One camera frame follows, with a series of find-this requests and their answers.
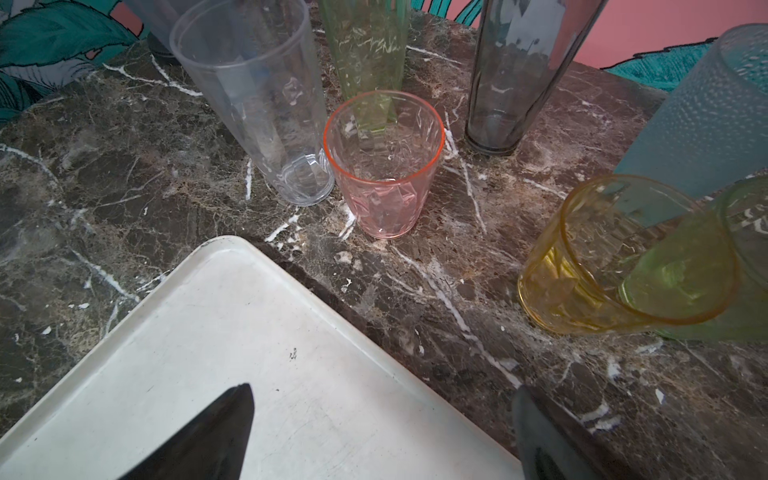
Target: leaf mural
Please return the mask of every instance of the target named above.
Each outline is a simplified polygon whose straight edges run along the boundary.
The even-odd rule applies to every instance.
[[[77,2],[24,10],[0,25],[0,68],[49,65],[107,45],[130,45],[136,35],[113,18]]]
[[[472,0],[469,2],[460,12],[456,15],[456,21],[458,23],[472,26],[475,19],[480,15],[482,9],[482,0]]]
[[[701,43],[636,53],[633,58],[603,70],[649,87],[672,91],[707,53],[713,41],[715,38],[708,38]]]
[[[0,124],[11,120],[52,90],[44,85],[0,73]]]

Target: white marble vein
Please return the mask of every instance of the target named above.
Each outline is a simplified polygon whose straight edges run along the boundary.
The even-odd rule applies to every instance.
[[[349,205],[344,203],[344,211],[346,212],[346,223],[344,228],[339,232],[339,238],[346,241],[349,235],[352,234],[352,230],[355,228],[355,214],[349,209]]]
[[[453,141],[453,132],[451,131],[451,121],[448,118],[448,112],[445,113],[445,126],[446,128],[443,130],[445,130],[445,148],[448,150],[447,158],[458,158],[458,162],[462,166],[462,172],[464,173],[464,183],[467,185],[467,197],[471,198],[472,203],[475,205],[475,217],[477,217],[478,223],[480,223],[482,232],[487,233],[488,229],[485,227],[485,222],[480,214],[480,205],[475,198],[475,192],[472,190],[472,182],[469,180],[467,162],[465,162],[461,155],[458,154],[458,148],[456,148],[456,143]]]
[[[568,194],[566,194],[565,192],[560,192],[560,191],[557,191],[557,190],[553,190],[550,187],[545,187],[542,184],[537,184],[536,182],[534,182],[530,178],[523,178],[522,180],[526,184],[533,185],[534,187],[538,188],[539,190],[543,190],[545,192],[549,192],[550,194],[555,194],[558,197],[562,198],[563,200],[565,200],[565,198],[568,196]]]
[[[93,270],[97,275],[99,275],[105,282],[107,282],[112,288],[117,290],[118,293],[120,293],[125,298],[131,299],[136,303],[139,303],[141,299],[138,297],[138,295],[134,295],[133,293],[129,293],[126,289],[122,287],[121,284],[118,283],[117,280],[114,279],[114,277],[104,271],[103,268],[98,266],[95,263],[92,263],[89,259],[83,257],[79,252],[72,250],[72,253],[75,254],[75,256],[80,260],[82,263],[85,263],[88,265],[91,270]]]
[[[183,93],[190,95],[191,97],[202,97],[203,92],[196,91],[196,90],[190,90],[187,87],[184,87],[179,82],[175,81],[171,77],[168,76],[168,74],[163,70],[163,68],[157,63],[157,59],[154,57],[154,55],[150,55],[152,58],[152,65],[154,65],[155,69],[158,73],[163,75],[163,78],[168,82],[168,86],[172,88],[176,88],[178,91],[182,91]]]
[[[253,182],[253,159],[248,158],[248,165],[245,169],[245,201],[250,200],[250,188]]]
[[[107,70],[116,71],[117,73],[123,75],[126,78],[130,78],[131,80],[143,81],[144,83],[153,84],[153,85],[162,85],[163,87],[176,88],[177,90],[180,90],[183,93],[191,95],[193,97],[200,97],[203,95],[199,91],[189,90],[188,88],[181,86],[177,82],[174,82],[174,84],[169,84],[168,82],[162,81],[162,80],[151,80],[150,78],[136,77],[126,72],[124,65],[121,65],[119,67],[113,67],[111,65],[102,64],[102,66],[104,66],[104,68],[106,68]]]
[[[419,274],[421,274],[422,278],[426,280],[429,288],[435,292],[437,298],[442,301],[443,305],[445,305],[445,308],[447,308],[456,319],[456,323],[458,324],[459,329],[462,331],[464,338],[475,344],[475,348],[479,350],[485,361],[491,364],[491,366],[496,368],[499,372],[501,372],[516,389],[519,388],[523,382],[515,374],[504,368],[504,366],[493,355],[491,355],[488,350],[485,349],[482,341],[477,336],[472,334],[472,330],[467,325],[467,322],[464,321],[462,314],[456,309],[456,307],[453,306],[453,302],[451,302],[445,292],[438,286],[437,282],[435,282],[435,279],[433,279],[432,276],[429,275],[429,273],[427,273],[427,271],[421,265],[400,252],[397,247],[392,247],[392,249],[404,262],[412,266],[417,272],[419,272]]]
[[[31,161],[33,164],[35,164],[38,167],[40,167],[40,170],[43,170],[43,172],[46,175],[48,175],[55,184],[58,185],[58,178],[53,174],[52,171],[50,171],[48,169],[48,167],[45,166],[45,162],[41,158],[35,157],[33,155],[30,155],[30,154],[28,154],[28,153],[26,153],[24,151],[19,150],[18,148],[9,147],[6,144],[0,144],[0,151],[7,151],[7,152],[9,152],[11,154],[15,154],[15,155],[25,159],[25,160]]]

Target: marble countertop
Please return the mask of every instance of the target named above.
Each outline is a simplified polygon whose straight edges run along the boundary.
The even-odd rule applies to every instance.
[[[339,85],[314,25],[332,111]],[[645,478],[768,478],[765,346],[553,336],[518,302],[548,218],[580,181],[612,171],[664,93],[573,64],[517,151],[486,157],[462,139],[474,44],[470,29],[413,16],[403,89],[444,116],[458,153],[446,151],[419,222],[394,241],[350,225],[338,189],[297,209],[255,177],[247,201],[243,149],[143,42],[7,124],[0,433],[197,245],[234,234],[512,452],[511,398],[527,383]]]

